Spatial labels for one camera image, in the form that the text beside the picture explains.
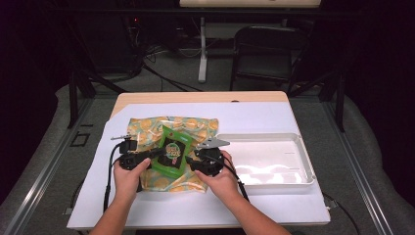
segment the black chair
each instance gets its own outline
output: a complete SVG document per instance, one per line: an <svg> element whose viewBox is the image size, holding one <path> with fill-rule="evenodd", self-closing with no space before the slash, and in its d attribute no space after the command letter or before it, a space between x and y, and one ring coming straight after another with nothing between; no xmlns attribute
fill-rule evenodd
<svg viewBox="0 0 415 235"><path fill-rule="evenodd" d="M307 34L296 28L247 26L235 35L229 90L237 78L289 83L290 94L296 71L309 45Z"/></svg>

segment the person's left hand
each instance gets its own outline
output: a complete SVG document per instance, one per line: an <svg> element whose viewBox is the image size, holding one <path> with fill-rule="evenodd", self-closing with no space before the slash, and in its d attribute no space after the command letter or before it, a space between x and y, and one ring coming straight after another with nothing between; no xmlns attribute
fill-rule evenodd
<svg viewBox="0 0 415 235"><path fill-rule="evenodd" d="M149 166L151 160L145 159L132 170L123 169L119 161L114 163L115 200L129 204L135 199L140 174Z"/></svg>

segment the metal tray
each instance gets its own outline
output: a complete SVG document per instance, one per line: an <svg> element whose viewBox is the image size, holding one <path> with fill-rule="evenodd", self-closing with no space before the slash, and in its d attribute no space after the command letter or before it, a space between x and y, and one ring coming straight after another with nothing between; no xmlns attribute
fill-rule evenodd
<svg viewBox="0 0 415 235"><path fill-rule="evenodd" d="M301 136L294 133L218 134L230 142L220 149L232 155L247 189L303 187L316 176Z"/></svg>

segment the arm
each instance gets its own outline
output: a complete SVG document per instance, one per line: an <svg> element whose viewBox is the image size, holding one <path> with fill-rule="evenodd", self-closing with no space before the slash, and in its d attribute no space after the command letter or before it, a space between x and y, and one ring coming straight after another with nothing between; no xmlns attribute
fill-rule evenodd
<svg viewBox="0 0 415 235"><path fill-rule="evenodd" d="M222 154L230 162L232 161L228 153L222 151ZM195 172L226 208L234 214L247 234L290 234L284 227L242 197L238 192L236 179L228 169L224 168L215 177L206 176L197 170Z"/></svg>
<svg viewBox="0 0 415 235"><path fill-rule="evenodd" d="M132 170L114 164L115 197L89 234L121 234L132 203L134 202L141 172L150 164L146 159Z"/></svg>

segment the fabric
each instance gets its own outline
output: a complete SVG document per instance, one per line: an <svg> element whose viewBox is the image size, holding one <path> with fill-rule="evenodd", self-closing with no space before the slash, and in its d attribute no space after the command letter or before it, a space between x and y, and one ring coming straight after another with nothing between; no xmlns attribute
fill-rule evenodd
<svg viewBox="0 0 415 235"><path fill-rule="evenodd" d="M150 117L132 118L127 127L131 139L137 140L137 152L157 148L162 137L162 126L185 133L193 138L189 157L196 159L193 150L199 143L214 137L218 128L218 119L199 117ZM186 165L183 175L177 179L167 177L155 170L147 169L141 175L143 189L157 192L181 192L196 190L205 192L208 188Z"/></svg>

